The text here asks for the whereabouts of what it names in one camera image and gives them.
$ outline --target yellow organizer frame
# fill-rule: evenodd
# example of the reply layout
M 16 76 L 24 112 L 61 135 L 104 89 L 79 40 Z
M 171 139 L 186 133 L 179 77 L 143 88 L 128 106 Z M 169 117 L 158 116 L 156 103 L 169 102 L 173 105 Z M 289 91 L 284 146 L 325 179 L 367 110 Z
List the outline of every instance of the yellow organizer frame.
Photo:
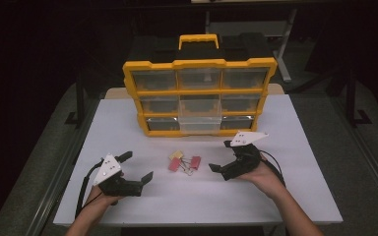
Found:
M 214 40 L 218 48 L 217 36 L 215 34 L 195 34 L 195 35 L 181 35 L 179 42 L 179 49 L 182 42 L 190 41 L 207 41 Z M 180 130 L 168 131 L 151 131 L 147 123 L 147 118 L 170 118 L 178 117 L 176 112 L 151 113 L 143 110 L 141 101 L 142 96 L 163 96 L 163 95 L 200 95 L 200 94 L 260 94 L 260 99 L 257 104 L 257 109 L 251 111 L 223 111 L 223 116 L 254 116 L 252 126 L 250 129 L 231 129 L 219 130 L 216 134 L 208 134 L 214 136 L 234 136 L 238 131 L 257 131 L 257 120 L 263 112 L 263 107 L 268 95 L 268 84 L 271 77 L 275 74 L 278 63 L 274 57 L 267 58 L 250 58 L 246 61 L 225 61 L 224 59 L 200 59 L 200 60 L 174 60 L 171 63 L 152 63 L 150 61 L 127 61 L 123 66 L 124 84 L 134 99 L 137 109 L 137 120 L 144 131 L 144 134 L 149 137 L 183 137 L 188 134 L 181 133 Z M 266 68 L 268 69 L 263 85 L 260 88 L 223 88 L 222 87 L 222 71 L 220 72 L 220 86 L 219 88 L 211 89 L 181 89 L 179 80 L 177 78 L 177 71 L 181 69 L 202 69 L 202 68 L 217 68 L 217 69 L 251 69 L 251 68 Z M 133 72 L 144 71 L 174 71 L 175 89 L 169 90 L 138 90 L 132 76 Z

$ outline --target white table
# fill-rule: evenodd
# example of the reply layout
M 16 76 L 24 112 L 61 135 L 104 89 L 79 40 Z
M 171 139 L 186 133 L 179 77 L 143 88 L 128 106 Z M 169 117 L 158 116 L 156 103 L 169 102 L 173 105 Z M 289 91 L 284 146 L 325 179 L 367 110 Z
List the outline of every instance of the white table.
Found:
M 252 184 L 224 181 L 211 171 L 209 163 L 225 165 L 234 160 L 223 145 L 232 137 L 191 136 L 149 138 L 136 119 L 132 99 L 105 99 L 95 114 L 76 167 L 67 186 L 54 223 L 70 225 L 84 176 L 109 152 L 133 151 L 121 166 L 127 180 L 140 180 L 154 171 L 152 182 L 141 197 L 129 197 L 112 206 L 101 224 L 129 226 L 261 225 L 279 223 L 276 206 Z M 308 144 L 288 95 L 269 95 L 259 131 L 269 137 L 254 145 L 272 154 L 282 167 L 287 188 L 316 223 L 337 223 L 343 219 Z M 185 156 L 202 157 L 192 176 L 167 169 L 168 156 L 176 150 Z M 91 176 L 88 192 L 97 170 Z

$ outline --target yellow storage organizer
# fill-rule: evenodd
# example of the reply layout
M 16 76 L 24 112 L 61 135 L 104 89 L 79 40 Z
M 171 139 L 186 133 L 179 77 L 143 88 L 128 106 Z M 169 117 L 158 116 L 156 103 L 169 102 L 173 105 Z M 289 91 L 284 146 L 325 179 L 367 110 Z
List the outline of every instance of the yellow storage organizer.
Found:
M 123 66 L 150 137 L 256 131 L 277 61 L 260 33 L 136 37 Z

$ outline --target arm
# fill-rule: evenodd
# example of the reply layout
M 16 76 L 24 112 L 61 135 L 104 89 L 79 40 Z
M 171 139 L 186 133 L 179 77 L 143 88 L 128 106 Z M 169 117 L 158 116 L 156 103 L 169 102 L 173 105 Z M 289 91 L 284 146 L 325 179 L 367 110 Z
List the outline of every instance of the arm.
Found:
M 238 178 L 250 181 L 275 202 L 290 235 L 323 235 L 267 165 L 261 163 Z
M 66 233 L 66 236 L 88 235 L 94 226 L 102 219 L 111 204 L 122 197 L 104 195 L 98 186 L 93 186 L 86 201 L 86 206 L 75 219 Z

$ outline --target red object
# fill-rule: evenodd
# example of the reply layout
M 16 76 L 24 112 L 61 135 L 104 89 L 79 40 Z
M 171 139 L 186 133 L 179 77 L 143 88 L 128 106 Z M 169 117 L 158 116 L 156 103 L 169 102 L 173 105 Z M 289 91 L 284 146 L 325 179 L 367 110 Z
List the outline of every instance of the red object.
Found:
M 200 163 L 201 156 L 192 156 L 192 160 L 190 161 L 190 167 L 197 170 Z
M 179 168 L 179 165 L 180 165 L 180 158 L 175 157 L 171 160 L 170 164 L 168 165 L 168 169 L 176 172 L 177 169 Z

